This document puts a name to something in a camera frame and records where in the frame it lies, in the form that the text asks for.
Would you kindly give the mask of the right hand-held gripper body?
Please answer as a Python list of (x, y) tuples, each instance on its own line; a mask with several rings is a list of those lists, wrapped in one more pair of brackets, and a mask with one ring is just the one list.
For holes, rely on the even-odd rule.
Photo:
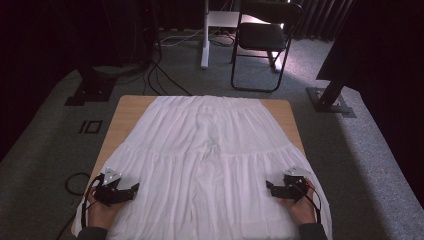
[(308, 192), (306, 178), (310, 175), (308, 170), (301, 167), (291, 167), (283, 173), (283, 186), (278, 187), (277, 197), (297, 202)]

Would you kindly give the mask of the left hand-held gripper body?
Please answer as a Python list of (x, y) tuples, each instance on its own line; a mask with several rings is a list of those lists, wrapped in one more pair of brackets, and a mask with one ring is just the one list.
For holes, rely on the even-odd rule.
[(126, 202), (126, 196), (131, 194), (130, 189), (119, 190), (118, 185), (121, 181), (121, 174), (107, 168), (102, 174), (99, 175), (100, 182), (96, 186), (94, 198), (106, 206)]

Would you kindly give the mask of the white tiered skirt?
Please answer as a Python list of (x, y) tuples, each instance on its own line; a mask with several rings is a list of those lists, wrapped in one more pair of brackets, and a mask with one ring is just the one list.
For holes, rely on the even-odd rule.
[[(257, 99), (158, 97), (107, 166), (138, 194), (117, 214), (106, 240), (301, 240), (299, 225), (266, 180), (307, 158)], [(314, 198), (328, 240), (324, 192)]]

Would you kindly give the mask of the person's left hand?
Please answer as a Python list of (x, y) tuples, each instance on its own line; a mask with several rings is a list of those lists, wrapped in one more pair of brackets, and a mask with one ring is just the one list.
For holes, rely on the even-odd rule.
[(98, 227), (109, 230), (119, 211), (126, 205), (126, 202), (118, 203), (108, 207), (94, 198), (95, 187), (92, 187), (87, 197), (90, 203), (88, 208), (88, 227)]

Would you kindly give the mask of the person's right hand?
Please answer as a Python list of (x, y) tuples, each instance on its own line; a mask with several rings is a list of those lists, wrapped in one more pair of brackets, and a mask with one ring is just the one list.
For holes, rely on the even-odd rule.
[(306, 180), (306, 183), (308, 185), (307, 194), (297, 202), (291, 202), (281, 198), (277, 199), (277, 202), (289, 211), (298, 225), (317, 223), (316, 210), (313, 202), (315, 187), (309, 179)]

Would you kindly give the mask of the black slanted stand with base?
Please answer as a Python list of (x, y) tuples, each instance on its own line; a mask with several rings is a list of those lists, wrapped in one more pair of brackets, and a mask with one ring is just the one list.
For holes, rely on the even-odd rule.
[(307, 93), (316, 112), (339, 113), (344, 118), (355, 118), (352, 107), (349, 107), (341, 96), (345, 80), (333, 80), (326, 88), (308, 87)]

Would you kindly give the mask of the black stand with flat base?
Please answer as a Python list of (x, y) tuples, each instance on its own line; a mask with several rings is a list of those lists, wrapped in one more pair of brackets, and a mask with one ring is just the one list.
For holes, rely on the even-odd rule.
[(108, 102), (117, 78), (98, 74), (92, 67), (78, 68), (82, 81), (66, 106), (83, 106), (86, 102)]

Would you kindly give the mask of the black folding chair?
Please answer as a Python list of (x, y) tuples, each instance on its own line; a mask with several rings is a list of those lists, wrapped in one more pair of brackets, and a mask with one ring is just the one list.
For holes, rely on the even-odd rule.
[[(286, 0), (244, 0), (241, 3), (231, 56), (230, 83), (234, 89), (272, 93), (281, 86), (292, 35), (302, 15), (303, 8), (300, 4)], [(240, 54), (239, 49), (266, 52), (266, 58), (273, 67), (279, 56), (284, 54), (275, 87), (260, 89), (236, 84), (237, 58), (249, 57), (249, 54)]]

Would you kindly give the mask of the black drape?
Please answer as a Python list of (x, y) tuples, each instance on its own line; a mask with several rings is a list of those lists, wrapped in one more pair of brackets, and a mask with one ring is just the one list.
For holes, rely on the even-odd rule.
[(0, 0), (0, 161), (72, 63), (50, 0)]
[(424, 207), (424, 0), (356, 0), (318, 78), (360, 93)]

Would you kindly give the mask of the dark equipment tower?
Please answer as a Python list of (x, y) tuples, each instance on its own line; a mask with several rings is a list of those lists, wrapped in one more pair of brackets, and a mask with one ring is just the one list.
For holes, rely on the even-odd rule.
[(152, 61), (157, 39), (155, 0), (113, 0), (114, 33), (118, 55), (124, 65)]

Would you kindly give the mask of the dark pleated curtain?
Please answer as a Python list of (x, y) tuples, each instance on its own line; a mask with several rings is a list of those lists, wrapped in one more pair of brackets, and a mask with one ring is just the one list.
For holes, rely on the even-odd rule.
[(294, 32), (296, 39), (337, 38), (356, 0), (290, 0), (302, 7), (303, 15)]

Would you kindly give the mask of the white desk frame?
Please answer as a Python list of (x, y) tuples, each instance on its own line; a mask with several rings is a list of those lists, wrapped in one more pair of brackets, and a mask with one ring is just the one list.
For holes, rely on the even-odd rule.
[(211, 0), (204, 0), (203, 12), (203, 45), (200, 67), (207, 69), (209, 67), (210, 36), (211, 28), (235, 28), (239, 17), (240, 1), (235, 0), (237, 7), (235, 10), (211, 10), (209, 8)]

